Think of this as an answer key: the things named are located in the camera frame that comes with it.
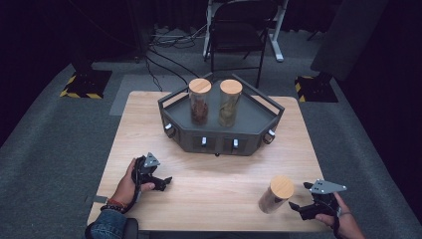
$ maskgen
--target glass jar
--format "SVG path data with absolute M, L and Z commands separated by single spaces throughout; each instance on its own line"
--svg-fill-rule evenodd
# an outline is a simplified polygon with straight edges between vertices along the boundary
M 233 126 L 235 124 L 242 89 L 242 84 L 236 80 L 225 80 L 221 83 L 218 116 L 218 123 L 221 126 Z
M 264 213 L 273 213 L 283 203 L 289 200 L 294 192 L 294 185 L 286 176 L 275 176 L 271 179 L 270 186 L 262 195 L 258 205 Z
M 195 124 L 208 121 L 208 93 L 211 83 L 206 79 L 194 79 L 189 83 L 190 115 Z

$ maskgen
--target cork lid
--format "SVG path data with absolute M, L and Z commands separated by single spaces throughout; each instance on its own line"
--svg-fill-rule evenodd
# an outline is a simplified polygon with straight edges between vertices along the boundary
M 205 94 L 211 90 L 211 83 L 202 78 L 193 79 L 189 83 L 189 90 L 196 94 Z
M 221 91 L 225 94 L 236 95 L 242 92 L 242 84 L 236 80 L 225 80 L 220 85 Z
M 295 187 L 291 180 L 283 175 L 273 177 L 270 187 L 273 193 L 281 199 L 289 199 L 295 192 Z

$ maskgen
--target tripod base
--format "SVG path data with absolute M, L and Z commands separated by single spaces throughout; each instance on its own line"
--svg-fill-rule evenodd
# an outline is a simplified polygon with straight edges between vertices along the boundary
M 329 82 L 318 82 L 317 77 L 296 77 L 295 86 L 299 102 L 338 102 Z
M 92 70 L 86 75 L 74 73 L 60 97 L 102 99 L 112 71 Z

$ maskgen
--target hand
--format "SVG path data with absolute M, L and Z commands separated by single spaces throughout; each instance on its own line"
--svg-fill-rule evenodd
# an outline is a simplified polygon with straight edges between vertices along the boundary
M 118 183 L 117 189 L 115 190 L 115 193 L 111 198 L 125 205 L 131 202 L 134 195 L 135 184 L 133 180 L 131 179 L 131 173 L 134 169 L 135 162 L 136 162 L 136 158 L 134 158 L 131 161 L 129 167 L 127 168 L 126 174 Z M 152 182 L 144 183 L 140 185 L 140 191 L 142 192 L 149 191 L 149 190 L 152 190 L 154 187 L 155 185 Z
M 340 227 L 338 228 L 338 235 L 344 239 L 361 239 L 365 238 L 360 231 L 356 220 L 350 212 L 350 208 L 344 203 L 338 193 L 334 193 L 338 205 L 341 208 L 341 215 L 338 217 Z M 316 215 L 316 220 L 323 222 L 327 226 L 334 225 L 334 217 L 325 214 Z

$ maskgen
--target wooden table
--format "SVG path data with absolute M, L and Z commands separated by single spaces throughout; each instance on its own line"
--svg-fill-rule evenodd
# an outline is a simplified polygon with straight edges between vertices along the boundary
M 285 112 L 271 144 L 252 156 L 183 151 L 164 133 L 157 100 L 168 93 L 132 92 L 121 117 L 97 195 L 110 197 L 134 157 L 149 152 L 161 162 L 154 176 L 173 180 L 164 192 L 142 194 L 126 214 L 140 230 L 171 231 L 324 231 L 315 220 L 303 221 L 288 203 L 265 214 L 258 200 L 275 175 L 295 185 L 292 202 L 312 204 L 303 182 L 322 174 L 298 102 L 272 97 Z M 88 223 L 97 219 L 102 204 L 94 203 Z

